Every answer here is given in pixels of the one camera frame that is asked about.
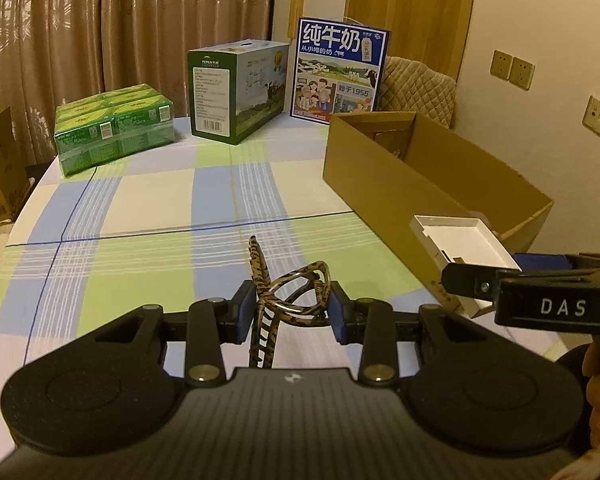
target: green and white box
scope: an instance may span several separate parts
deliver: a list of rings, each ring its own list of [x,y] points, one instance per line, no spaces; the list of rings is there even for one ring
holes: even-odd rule
[[[173,103],[149,85],[106,92],[56,111],[64,176],[175,140]]]
[[[288,43],[244,40],[190,50],[195,136],[238,144],[285,106]]]

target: metal bolt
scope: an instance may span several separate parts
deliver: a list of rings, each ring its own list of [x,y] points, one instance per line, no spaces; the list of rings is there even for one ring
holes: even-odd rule
[[[395,376],[395,370],[388,365],[369,365],[362,372],[370,381],[388,381]]]
[[[213,365],[196,365],[189,368],[189,377],[194,381],[206,383],[220,376],[220,369]]]

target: wall socket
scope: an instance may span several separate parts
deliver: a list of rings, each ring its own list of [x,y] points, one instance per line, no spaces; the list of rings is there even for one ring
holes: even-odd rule
[[[531,80],[534,78],[536,66],[519,57],[513,58],[509,81],[522,89],[531,88]]]
[[[511,64],[513,63],[513,56],[501,52],[499,50],[493,51],[493,59],[491,60],[491,75],[504,79],[509,79],[509,73],[511,72]]]
[[[597,136],[600,136],[600,101],[593,95],[589,97],[589,104],[587,104],[587,110],[584,112],[582,124]]]

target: white tray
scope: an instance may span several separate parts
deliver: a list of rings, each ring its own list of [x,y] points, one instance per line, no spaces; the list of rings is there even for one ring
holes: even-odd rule
[[[440,270],[452,262],[521,270],[478,218],[416,215],[410,227]],[[491,310],[490,301],[460,296],[458,300],[470,317]]]

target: plastic wrap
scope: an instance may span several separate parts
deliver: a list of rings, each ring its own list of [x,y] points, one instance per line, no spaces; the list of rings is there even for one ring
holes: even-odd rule
[[[64,176],[175,140],[173,103],[148,85],[58,107],[56,146]]]

